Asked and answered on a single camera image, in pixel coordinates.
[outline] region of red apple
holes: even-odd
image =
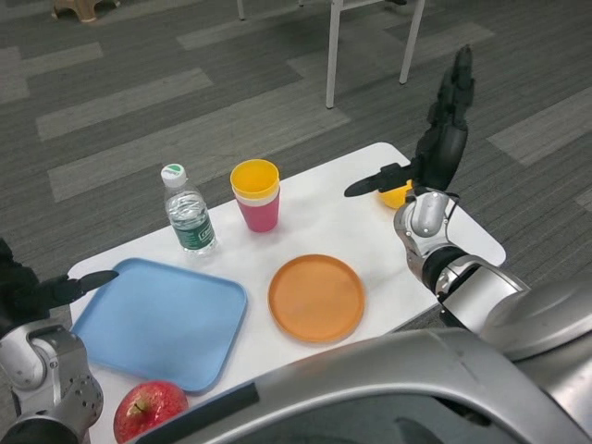
[[[113,431],[122,444],[189,408],[185,393],[166,381],[144,382],[117,407]]]

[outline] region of blue tray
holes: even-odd
[[[236,282],[128,259],[72,327],[91,361],[203,392],[217,381],[247,306]]]

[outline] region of white bottle cap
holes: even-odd
[[[160,172],[160,177],[167,188],[178,188],[187,181],[185,168],[179,164],[165,166]]]

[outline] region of stool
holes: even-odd
[[[103,0],[54,0],[54,9],[52,17],[57,19],[57,11],[60,9],[72,9],[82,23],[95,21],[94,6]],[[118,0],[111,0],[116,7],[119,6]]]

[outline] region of floor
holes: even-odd
[[[413,9],[348,11],[333,110],[329,6],[295,3],[246,0],[239,22],[233,0],[123,0],[83,25],[46,1],[0,0],[0,235],[17,258],[49,278],[163,227],[166,162],[214,206],[246,158],[288,177],[372,142],[411,154],[471,43],[475,105],[450,189],[527,283],[592,272],[592,2],[434,0],[405,86]],[[2,380],[0,413],[3,432]]]

